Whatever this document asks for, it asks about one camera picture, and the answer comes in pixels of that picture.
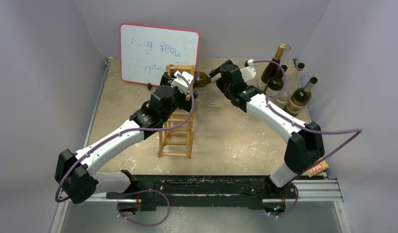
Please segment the green bottle silver cap top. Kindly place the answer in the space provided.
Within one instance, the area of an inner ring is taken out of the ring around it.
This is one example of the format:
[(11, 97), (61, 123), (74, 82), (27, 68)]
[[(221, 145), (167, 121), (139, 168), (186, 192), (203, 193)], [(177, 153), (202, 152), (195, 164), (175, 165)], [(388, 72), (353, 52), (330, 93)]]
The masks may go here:
[(216, 83), (216, 80), (219, 77), (210, 77), (204, 72), (195, 72), (194, 73), (194, 81), (193, 81), (193, 88), (203, 88), (211, 83)]

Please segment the green bottle silver cap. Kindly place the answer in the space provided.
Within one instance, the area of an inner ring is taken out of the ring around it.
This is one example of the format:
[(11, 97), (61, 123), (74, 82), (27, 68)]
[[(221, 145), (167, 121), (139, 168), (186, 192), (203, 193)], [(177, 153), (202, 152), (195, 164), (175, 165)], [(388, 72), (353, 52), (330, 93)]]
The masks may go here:
[(311, 100), (311, 90), (317, 82), (318, 79), (316, 77), (311, 77), (304, 87), (295, 90), (283, 110), (291, 116), (296, 117)]
[(216, 83), (216, 80), (219, 77), (210, 77), (204, 72), (195, 72), (194, 73), (194, 81), (193, 81), (193, 88), (203, 88), (211, 83)]

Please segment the red wine bottle gold cap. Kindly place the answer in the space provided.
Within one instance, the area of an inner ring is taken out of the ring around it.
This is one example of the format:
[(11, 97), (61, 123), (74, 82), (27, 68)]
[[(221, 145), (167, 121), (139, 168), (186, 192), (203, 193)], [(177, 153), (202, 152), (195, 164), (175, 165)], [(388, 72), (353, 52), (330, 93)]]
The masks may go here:
[[(285, 50), (286, 50), (286, 44), (280, 44), (274, 57), (272, 58), (272, 61), (279, 64)], [(267, 65), (258, 83), (258, 89), (260, 91), (262, 92), (265, 91), (268, 79), (274, 77), (277, 74), (277, 71), (278, 71), (278, 66), (276, 66), (275, 64), (269, 63)]]

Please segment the green bottle black neck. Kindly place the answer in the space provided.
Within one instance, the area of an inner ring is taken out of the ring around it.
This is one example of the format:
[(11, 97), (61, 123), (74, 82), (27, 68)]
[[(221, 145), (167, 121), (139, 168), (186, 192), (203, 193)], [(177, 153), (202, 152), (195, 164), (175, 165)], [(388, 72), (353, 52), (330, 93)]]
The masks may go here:
[(263, 92), (270, 97), (278, 97), (284, 87), (283, 73), (278, 68), (277, 74), (268, 79), (267, 87)]

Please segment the wooden wine rack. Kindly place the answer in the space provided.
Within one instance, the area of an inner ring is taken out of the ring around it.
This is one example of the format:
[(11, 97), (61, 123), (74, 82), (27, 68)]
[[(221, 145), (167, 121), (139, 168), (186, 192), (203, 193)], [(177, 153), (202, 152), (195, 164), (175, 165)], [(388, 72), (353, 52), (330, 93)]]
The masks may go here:
[[(167, 78), (172, 78), (174, 72), (176, 71), (185, 71), (191, 75), (194, 75), (196, 67), (194, 65), (167, 65), (164, 76)], [(188, 115), (188, 111), (182, 111), (181, 109), (177, 109), (170, 116), (169, 120), (164, 123), (164, 127), (174, 127), (187, 119)], [(194, 116), (191, 116), (184, 125), (177, 127), (173, 130), (159, 132), (159, 150), (157, 153), (157, 156), (159, 158), (163, 156), (186, 157), (188, 159), (191, 158), (194, 136), (194, 133), (192, 131), (193, 119)]]

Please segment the clear square glass bottle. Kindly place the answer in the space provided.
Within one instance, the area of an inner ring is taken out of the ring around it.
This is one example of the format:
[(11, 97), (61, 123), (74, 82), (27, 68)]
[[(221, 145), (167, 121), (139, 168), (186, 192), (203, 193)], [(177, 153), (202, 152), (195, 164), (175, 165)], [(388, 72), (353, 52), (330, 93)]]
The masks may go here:
[(299, 88), (299, 73), (304, 69), (304, 63), (298, 63), (297, 65), (288, 66), (286, 71), (286, 84), (284, 85), (284, 93), (277, 100), (280, 108), (283, 108), (286, 103), (290, 100), (293, 93)]

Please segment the green bottle silver cap front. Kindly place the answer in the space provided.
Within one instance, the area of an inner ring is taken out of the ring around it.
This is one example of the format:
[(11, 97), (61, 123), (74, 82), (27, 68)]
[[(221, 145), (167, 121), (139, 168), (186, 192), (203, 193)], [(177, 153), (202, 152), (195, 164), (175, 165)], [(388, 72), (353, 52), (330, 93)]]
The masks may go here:
[(311, 100), (311, 90), (317, 82), (318, 79), (316, 77), (311, 77), (304, 87), (295, 90), (283, 110), (291, 116), (296, 117)]

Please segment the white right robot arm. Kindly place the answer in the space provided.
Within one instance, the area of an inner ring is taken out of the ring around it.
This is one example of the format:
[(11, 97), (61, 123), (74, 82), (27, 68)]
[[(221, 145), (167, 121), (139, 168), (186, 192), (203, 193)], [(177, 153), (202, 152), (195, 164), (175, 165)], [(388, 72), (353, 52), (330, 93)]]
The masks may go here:
[(246, 82), (256, 75), (255, 60), (239, 68), (227, 60), (213, 69), (210, 77), (221, 76), (216, 85), (232, 105), (258, 118), (273, 129), (286, 142), (283, 163), (269, 176), (266, 193), (273, 198), (285, 190), (285, 185), (310, 169), (325, 154), (320, 126), (306, 123), (286, 113), (269, 100), (265, 94)]

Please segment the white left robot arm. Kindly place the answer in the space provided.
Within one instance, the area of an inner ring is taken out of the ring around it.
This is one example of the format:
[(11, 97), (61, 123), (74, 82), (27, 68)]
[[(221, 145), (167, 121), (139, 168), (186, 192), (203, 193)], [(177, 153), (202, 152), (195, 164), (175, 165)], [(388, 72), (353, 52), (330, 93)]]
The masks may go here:
[(96, 193), (120, 193), (133, 198), (138, 191), (136, 180), (128, 171), (100, 173), (99, 169), (127, 148), (137, 144), (163, 126), (177, 109), (194, 110), (197, 97), (192, 89), (194, 76), (188, 72), (175, 72), (150, 95), (140, 109), (134, 112), (119, 128), (83, 149), (62, 151), (57, 160), (55, 180), (58, 183), (55, 201), (71, 200), (82, 203)]

